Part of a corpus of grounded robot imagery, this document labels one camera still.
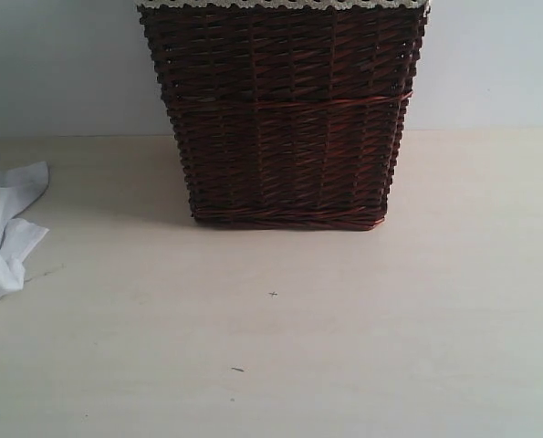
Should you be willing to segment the white shirt with red lettering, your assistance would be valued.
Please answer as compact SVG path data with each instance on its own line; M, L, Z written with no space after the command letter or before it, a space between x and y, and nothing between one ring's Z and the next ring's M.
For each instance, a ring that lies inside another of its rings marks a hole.
M46 162L0 171L0 298L23 289L24 262L48 232L20 217L48 184Z

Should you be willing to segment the dark brown wicker basket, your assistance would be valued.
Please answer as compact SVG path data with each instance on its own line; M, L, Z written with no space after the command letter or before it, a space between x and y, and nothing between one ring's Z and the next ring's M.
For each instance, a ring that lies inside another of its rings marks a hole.
M199 224L379 224L428 14L137 7Z

